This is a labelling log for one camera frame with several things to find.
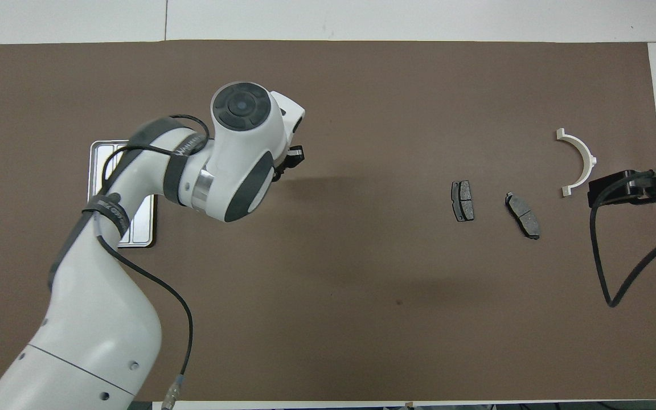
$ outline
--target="brown mat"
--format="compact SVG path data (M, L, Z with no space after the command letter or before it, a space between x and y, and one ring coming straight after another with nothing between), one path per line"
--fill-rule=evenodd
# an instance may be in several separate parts
M159 201L153 249L123 253L192 306L185 400L656 399L656 261L617 309L588 239L593 177L656 166L645 44L161 42L0 45L0 375L34 335L47 270L84 205L94 140L146 120L209 119L252 80L307 110L307 159L254 215L222 224ZM469 179L477 220L455 221ZM505 210L525 198L526 239ZM616 289L656 244L656 206L609 207ZM184 353L171 296L138 399L161 400Z

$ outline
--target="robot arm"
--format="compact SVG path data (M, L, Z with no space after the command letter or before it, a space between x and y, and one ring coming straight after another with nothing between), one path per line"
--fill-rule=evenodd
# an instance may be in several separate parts
M127 408L161 348L151 303L107 253L145 197L162 194L231 222L260 204L273 177L302 159L289 148L305 111L253 83L232 83L211 101L214 140L163 118L129 150L88 203L51 269L41 327L0 379L0 409Z

